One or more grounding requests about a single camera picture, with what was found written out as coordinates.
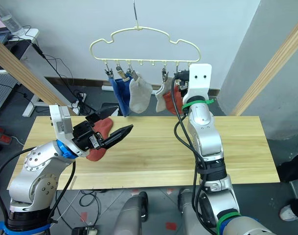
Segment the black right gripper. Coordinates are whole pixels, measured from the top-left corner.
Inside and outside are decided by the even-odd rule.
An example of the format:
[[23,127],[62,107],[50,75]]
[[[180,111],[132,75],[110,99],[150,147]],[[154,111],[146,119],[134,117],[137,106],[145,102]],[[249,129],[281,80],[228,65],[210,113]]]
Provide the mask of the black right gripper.
[[189,83],[189,70],[180,70],[174,74],[175,83],[180,92],[186,92]]

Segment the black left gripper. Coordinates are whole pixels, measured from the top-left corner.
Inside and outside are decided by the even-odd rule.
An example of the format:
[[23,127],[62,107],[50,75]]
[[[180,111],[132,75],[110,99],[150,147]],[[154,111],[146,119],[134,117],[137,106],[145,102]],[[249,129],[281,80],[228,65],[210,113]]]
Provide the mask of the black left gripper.
[[106,106],[99,109],[97,112],[86,116],[85,121],[79,123],[73,128],[74,138],[72,141],[74,144],[81,150],[87,151],[90,149],[100,148],[109,149],[122,141],[134,127],[132,124],[117,129],[105,140],[100,132],[96,132],[94,130],[94,124],[96,122],[111,116],[117,109],[118,106]]

